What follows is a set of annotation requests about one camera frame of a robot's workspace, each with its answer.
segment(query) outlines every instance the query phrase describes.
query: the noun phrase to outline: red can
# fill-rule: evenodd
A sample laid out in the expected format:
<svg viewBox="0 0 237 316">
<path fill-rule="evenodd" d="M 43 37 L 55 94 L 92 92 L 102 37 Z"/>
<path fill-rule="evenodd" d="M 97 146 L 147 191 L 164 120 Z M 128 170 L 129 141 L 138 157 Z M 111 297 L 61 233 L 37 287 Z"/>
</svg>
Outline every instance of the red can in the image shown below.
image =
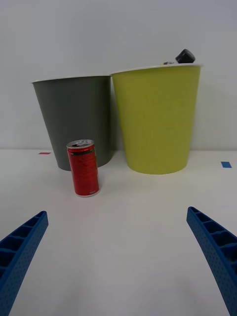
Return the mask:
<svg viewBox="0 0 237 316">
<path fill-rule="evenodd" d="M 67 144 L 74 189 L 80 197 L 91 197 L 99 192 L 95 145 L 82 139 Z"/>
</svg>

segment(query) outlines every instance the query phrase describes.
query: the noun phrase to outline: white wall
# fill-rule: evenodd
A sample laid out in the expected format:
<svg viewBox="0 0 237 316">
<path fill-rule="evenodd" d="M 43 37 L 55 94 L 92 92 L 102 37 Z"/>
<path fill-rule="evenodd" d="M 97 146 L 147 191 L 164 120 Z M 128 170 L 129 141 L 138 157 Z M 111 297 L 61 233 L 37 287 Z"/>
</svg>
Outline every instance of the white wall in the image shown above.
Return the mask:
<svg viewBox="0 0 237 316">
<path fill-rule="evenodd" d="M 0 148 L 50 148 L 30 82 L 157 65 L 186 47 L 205 65 L 192 148 L 237 149 L 236 17 L 236 0 L 1 1 Z"/>
</svg>

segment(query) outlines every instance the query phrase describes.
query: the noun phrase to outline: trash bin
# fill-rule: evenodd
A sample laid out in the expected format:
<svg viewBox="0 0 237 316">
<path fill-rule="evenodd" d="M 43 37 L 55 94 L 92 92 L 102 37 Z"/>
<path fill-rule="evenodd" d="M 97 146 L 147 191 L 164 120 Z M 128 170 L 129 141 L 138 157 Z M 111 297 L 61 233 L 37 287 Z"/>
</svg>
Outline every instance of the trash bin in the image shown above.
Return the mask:
<svg viewBox="0 0 237 316">
<path fill-rule="evenodd" d="M 71 170 L 69 142 L 92 139 L 98 167 L 111 159 L 110 76 L 33 82 L 59 168 Z"/>
<path fill-rule="evenodd" d="M 162 65 L 111 75 L 131 169 L 165 174 L 186 166 L 200 68 Z"/>
</svg>

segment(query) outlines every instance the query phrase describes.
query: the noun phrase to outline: black object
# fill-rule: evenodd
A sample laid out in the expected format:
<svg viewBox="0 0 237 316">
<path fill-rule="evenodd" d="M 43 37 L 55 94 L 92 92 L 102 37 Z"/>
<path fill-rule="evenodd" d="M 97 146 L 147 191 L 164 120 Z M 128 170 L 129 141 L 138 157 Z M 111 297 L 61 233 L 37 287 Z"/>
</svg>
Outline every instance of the black object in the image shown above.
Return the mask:
<svg viewBox="0 0 237 316">
<path fill-rule="evenodd" d="M 98 167 L 111 159 L 110 76 L 33 82 L 59 168 L 71 170 L 66 145 L 92 139 Z"/>
<path fill-rule="evenodd" d="M 175 59 L 179 64 L 192 64 L 195 61 L 194 55 L 186 48 Z"/>
</svg>

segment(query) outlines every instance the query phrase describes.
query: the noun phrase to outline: yellow-green trash bin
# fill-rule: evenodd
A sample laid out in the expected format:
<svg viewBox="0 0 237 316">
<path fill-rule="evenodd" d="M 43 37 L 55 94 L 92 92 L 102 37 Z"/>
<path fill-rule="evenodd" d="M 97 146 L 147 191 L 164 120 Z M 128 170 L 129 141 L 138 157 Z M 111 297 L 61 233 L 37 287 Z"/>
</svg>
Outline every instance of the yellow-green trash bin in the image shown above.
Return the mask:
<svg viewBox="0 0 237 316">
<path fill-rule="evenodd" d="M 186 166 L 200 69 L 174 64 L 111 75 L 131 169 L 164 174 Z"/>
</svg>

